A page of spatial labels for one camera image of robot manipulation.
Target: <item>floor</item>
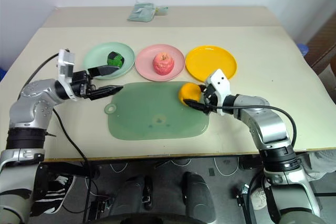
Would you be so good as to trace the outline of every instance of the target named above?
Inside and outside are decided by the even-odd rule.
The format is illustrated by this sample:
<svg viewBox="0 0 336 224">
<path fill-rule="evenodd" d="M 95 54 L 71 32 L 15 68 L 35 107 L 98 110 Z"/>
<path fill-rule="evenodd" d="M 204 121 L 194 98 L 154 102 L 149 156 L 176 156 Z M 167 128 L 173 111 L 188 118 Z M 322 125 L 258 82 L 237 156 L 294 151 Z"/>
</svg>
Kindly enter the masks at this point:
<svg viewBox="0 0 336 224">
<path fill-rule="evenodd" d="M 224 174 L 234 171 L 237 165 L 236 157 L 216 158 L 218 168 Z M 178 164 L 186 164 L 188 159 L 176 161 Z M 99 194 L 115 195 L 123 182 L 136 174 L 148 174 L 153 178 L 154 183 L 154 207 L 153 212 L 169 212 L 175 214 L 185 214 L 185 206 L 182 202 L 180 183 L 185 171 L 200 174 L 207 182 L 213 196 L 217 223 L 220 224 L 245 224 L 243 211 L 237 206 L 234 198 L 236 190 L 244 183 L 249 183 L 258 170 L 238 170 L 232 176 L 224 177 L 219 174 L 214 165 L 213 158 L 194 158 L 187 166 L 176 166 L 169 162 L 155 169 L 156 161 L 131 162 L 121 173 L 115 173 L 110 165 L 98 166 L 100 176 L 95 180 Z M 115 170 L 122 169 L 124 164 L 114 164 Z M 336 173 L 327 174 L 321 180 L 313 182 L 316 192 L 328 193 L 336 191 Z M 71 211 L 81 211 L 84 209 L 86 197 L 86 186 L 83 178 L 78 178 L 75 186 L 67 196 L 64 205 Z M 319 198 L 322 206 L 322 218 L 327 224 L 334 223 L 336 212 L 336 197 Z M 255 211 L 258 224 L 273 223 L 267 212 L 267 208 Z M 71 214 L 61 208 L 56 214 L 43 214 L 32 217 L 29 224 L 35 223 L 81 223 L 81 214 Z"/>
</svg>

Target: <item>cutting board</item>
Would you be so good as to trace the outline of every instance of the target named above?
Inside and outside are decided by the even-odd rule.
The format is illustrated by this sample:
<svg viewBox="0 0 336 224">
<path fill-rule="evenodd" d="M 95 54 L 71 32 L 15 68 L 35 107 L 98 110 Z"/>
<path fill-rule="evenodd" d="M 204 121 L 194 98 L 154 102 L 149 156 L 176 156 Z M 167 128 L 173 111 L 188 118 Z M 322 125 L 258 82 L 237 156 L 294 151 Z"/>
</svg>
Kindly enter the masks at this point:
<svg viewBox="0 0 336 224">
<path fill-rule="evenodd" d="M 105 107 L 108 128 L 121 140 L 152 140 L 198 136 L 209 117 L 183 105 L 178 92 L 185 82 L 129 83 Z"/>
</svg>

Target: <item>plate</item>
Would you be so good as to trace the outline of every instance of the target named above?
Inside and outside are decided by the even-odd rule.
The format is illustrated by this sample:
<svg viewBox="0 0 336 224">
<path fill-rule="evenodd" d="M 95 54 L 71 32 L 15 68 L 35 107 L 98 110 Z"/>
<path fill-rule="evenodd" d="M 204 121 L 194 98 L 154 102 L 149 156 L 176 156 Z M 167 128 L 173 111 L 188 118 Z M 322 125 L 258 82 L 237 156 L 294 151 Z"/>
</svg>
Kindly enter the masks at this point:
<svg viewBox="0 0 336 224">
<path fill-rule="evenodd" d="M 124 57 L 124 64 L 116 72 L 107 76 L 97 76 L 99 80 L 112 80 L 126 74 L 133 66 L 135 54 L 133 50 L 126 44 L 119 42 L 107 42 L 93 47 L 86 55 L 83 66 L 86 70 L 98 66 L 107 65 L 107 56 L 110 52 L 117 52 Z"/>
<path fill-rule="evenodd" d="M 216 46 L 200 46 L 191 50 L 186 56 L 186 68 L 198 81 L 206 78 L 220 68 L 227 79 L 235 75 L 237 62 L 227 50 Z"/>
<path fill-rule="evenodd" d="M 153 59 L 160 52 L 167 52 L 174 59 L 173 70 L 164 76 L 157 74 L 153 68 Z M 135 60 L 135 68 L 142 77 L 151 81 L 169 81 L 178 76 L 185 66 L 183 53 L 176 47 L 166 44 L 151 45 L 143 49 Z"/>
</svg>

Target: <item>table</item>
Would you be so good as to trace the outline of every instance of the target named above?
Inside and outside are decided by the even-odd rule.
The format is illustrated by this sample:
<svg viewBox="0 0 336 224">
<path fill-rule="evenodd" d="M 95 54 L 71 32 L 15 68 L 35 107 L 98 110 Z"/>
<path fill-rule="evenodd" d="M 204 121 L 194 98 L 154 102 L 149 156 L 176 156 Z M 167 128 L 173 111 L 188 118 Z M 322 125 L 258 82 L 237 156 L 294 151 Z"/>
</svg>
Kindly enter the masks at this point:
<svg viewBox="0 0 336 224">
<path fill-rule="evenodd" d="M 137 54 L 152 44 L 170 44 L 184 55 L 200 45 L 230 51 L 238 70 L 230 80 L 232 94 L 258 95 L 285 109 L 297 123 L 296 151 L 335 148 L 336 106 L 319 78 L 306 64 L 296 44 L 264 7 L 171 7 L 167 16 L 150 23 L 126 22 L 131 7 L 61 8 L 40 28 L 0 82 L 0 148 L 5 148 L 9 108 L 31 73 L 60 48 L 76 54 L 75 71 L 82 70 L 85 54 L 102 42 L 128 44 Z M 35 79 L 57 78 L 56 60 Z M 98 87 L 147 81 L 135 67 Z M 191 81 L 187 70 L 174 81 Z M 207 131 L 197 137 L 168 140 L 122 141 L 107 127 L 104 107 L 111 98 L 67 101 L 56 107 L 65 127 L 87 157 L 94 160 L 211 156 L 257 153 L 248 128 L 233 116 L 211 114 Z M 289 134 L 292 134 L 288 120 Z M 45 142 L 46 161 L 74 160 L 80 155 L 66 140 L 55 117 Z"/>
</svg>

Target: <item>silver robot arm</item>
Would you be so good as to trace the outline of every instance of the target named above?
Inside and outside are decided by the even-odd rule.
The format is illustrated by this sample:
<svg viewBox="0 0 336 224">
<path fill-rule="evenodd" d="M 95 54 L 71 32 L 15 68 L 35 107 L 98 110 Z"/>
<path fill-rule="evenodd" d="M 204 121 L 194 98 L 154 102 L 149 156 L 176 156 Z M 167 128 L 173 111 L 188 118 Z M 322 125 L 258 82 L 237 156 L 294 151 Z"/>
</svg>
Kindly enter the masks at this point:
<svg viewBox="0 0 336 224">
<path fill-rule="evenodd" d="M 272 221 L 281 224 L 294 220 L 298 221 L 296 223 L 324 223 L 319 218 L 318 203 L 306 174 L 298 163 L 282 119 L 271 109 L 241 107 L 269 105 L 268 101 L 261 97 L 231 95 L 229 82 L 220 69 L 207 78 L 201 90 L 204 92 L 205 104 L 193 100 L 184 102 L 207 114 L 233 114 L 249 127 L 269 183 L 265 194 Z"/>
<path fill-rule="evenodd" d="M 122 86 L 95 89 L 93 76 L 110 74 L 118 68 L 101 66 L 73 73 L 74 55 L 66 50 L 58 54 L 58 80 L 29 83 L 10 109 L 6 149 L 0 156 L 0 224 L 28 223 L 34 200 L 43 195 L 37 190 L 46 181 L 44 141 L 54 106 L 67 99 L 98 98 L 113 95 Z"/>
</svg>

